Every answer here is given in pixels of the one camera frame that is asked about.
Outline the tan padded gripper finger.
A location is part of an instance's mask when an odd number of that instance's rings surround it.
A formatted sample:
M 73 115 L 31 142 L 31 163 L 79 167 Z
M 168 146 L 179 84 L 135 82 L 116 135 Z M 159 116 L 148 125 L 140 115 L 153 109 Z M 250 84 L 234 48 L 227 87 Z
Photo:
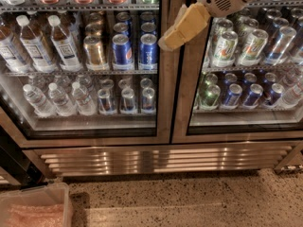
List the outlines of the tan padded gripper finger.
M 174 27 L 176 29 L 185 29 L 188 24 L 188 18 L 187 18 L 187 6 L 183 4 L 176 16 L 176 19 L 174 21 Z
M 174 24 L 159 39 L 158 45 L 165 51 L 173 51 L 189 42 L 208 24 L 210 14 L 202 3 L 191 4 L 187 7 L 188 24 L 185 29 L 176 29 Z

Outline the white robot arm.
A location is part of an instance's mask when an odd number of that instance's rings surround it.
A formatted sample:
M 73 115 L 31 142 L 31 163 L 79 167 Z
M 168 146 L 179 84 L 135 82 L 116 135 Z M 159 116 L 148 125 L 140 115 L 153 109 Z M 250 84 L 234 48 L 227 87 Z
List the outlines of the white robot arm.
M 224 17 L 243 9 L 254 0 L 197 0 L 181 6 L 174 24 L 159 39 L 158 45 L 165 51 L 173 51 L 202 32 L 211 17 Z

